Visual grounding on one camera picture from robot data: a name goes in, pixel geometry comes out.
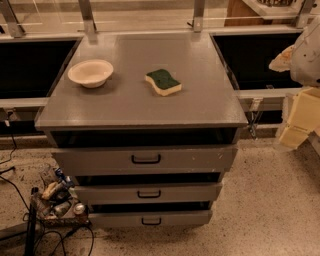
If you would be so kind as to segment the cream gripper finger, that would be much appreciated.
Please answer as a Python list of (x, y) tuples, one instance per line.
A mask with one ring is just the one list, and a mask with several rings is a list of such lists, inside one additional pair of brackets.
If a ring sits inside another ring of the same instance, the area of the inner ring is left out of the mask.
[(320, 89), (307, 87), (286, 99), (283, 123), (278, 130), (279, 144), (297, 149), (312, 132), (319, 133)]

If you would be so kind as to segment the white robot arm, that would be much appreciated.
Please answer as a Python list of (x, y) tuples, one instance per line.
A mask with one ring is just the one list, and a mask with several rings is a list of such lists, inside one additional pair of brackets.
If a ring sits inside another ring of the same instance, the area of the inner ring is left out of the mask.
[(283, 121), (276, 133), (277, 145), (297, 149), (320, 127), (320, 17), (303, 30), (295, 43), (269, 64), (276, 72), (289, 71), (292, 81), (302, 89), (287, 96), (283, 104)]

